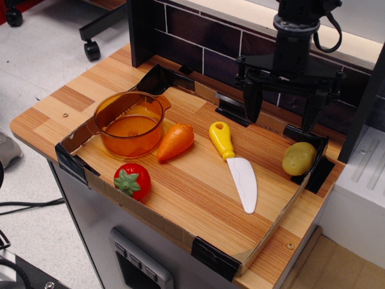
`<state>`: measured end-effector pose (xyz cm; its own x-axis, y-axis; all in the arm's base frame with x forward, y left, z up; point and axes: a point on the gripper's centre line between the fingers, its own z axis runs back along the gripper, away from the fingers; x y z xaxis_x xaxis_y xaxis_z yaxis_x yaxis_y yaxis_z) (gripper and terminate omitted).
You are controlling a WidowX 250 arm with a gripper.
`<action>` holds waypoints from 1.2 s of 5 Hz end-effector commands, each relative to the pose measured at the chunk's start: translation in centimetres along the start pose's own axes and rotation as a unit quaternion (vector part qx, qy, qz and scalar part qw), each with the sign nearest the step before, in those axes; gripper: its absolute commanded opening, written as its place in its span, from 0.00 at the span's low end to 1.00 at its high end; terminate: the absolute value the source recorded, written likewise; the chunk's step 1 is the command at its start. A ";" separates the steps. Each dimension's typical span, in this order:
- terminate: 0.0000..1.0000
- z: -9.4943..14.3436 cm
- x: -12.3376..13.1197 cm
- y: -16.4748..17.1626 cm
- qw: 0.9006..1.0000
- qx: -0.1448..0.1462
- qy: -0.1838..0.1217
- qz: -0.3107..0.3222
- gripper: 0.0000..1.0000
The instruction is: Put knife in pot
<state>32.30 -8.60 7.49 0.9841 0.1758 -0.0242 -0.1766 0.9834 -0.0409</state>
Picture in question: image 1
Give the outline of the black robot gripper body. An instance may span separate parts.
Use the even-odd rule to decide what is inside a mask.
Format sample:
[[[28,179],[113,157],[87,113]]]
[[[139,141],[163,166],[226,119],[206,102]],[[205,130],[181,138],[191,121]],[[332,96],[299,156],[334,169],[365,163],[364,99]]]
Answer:
[[[320,16],[314,14],[304,18],[292,18],[277,14],[273,25],[277,30],[276,46],[269,55],[240,55],[236,83],[244,94],[245,80],[251,79],[264,90],[283,92],[308,97],[318,92],[326,94],[326,101],[335,100],[340,95],[340,85],[346,75],[327,64],[311,59],[310,49],[315,45],[324,53],[336,51],[342,39],[331,48],[321,46],[318,31]]]

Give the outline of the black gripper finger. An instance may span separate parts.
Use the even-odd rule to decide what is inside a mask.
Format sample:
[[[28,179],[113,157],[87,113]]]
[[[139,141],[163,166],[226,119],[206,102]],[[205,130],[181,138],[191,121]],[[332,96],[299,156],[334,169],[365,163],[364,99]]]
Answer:
[[[314,129],[325,104],[326,94],[323,92],[318,92],[315,95],[309,95],[306,98],[306,105],[301,125],[303,134],[310,133]]]
[[[262,107],[263,94],[261,85],[251,79],[246,79],[244,83],[244,105],[246,118],[256,123]]]

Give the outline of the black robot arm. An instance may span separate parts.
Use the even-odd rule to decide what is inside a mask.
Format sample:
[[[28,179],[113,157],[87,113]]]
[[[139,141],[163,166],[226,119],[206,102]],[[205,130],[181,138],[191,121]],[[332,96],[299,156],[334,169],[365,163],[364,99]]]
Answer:
[[[240,55],[236,84],[243,91],[246,118],[255,123],[262,108],[263,92],[279,92],[306,98],[301,130],[310,133],[321,111],[331,101],[339,99],[340,86],[346,74],[328,64],[310,57],[311,45],[320,51],[332,53],[332,48],[322,48],[318,30],[320,19],[329,22],[341,32],[332,11],[341,1],[280,1],[273,25],[277,30],[276,46],[269,55]]]

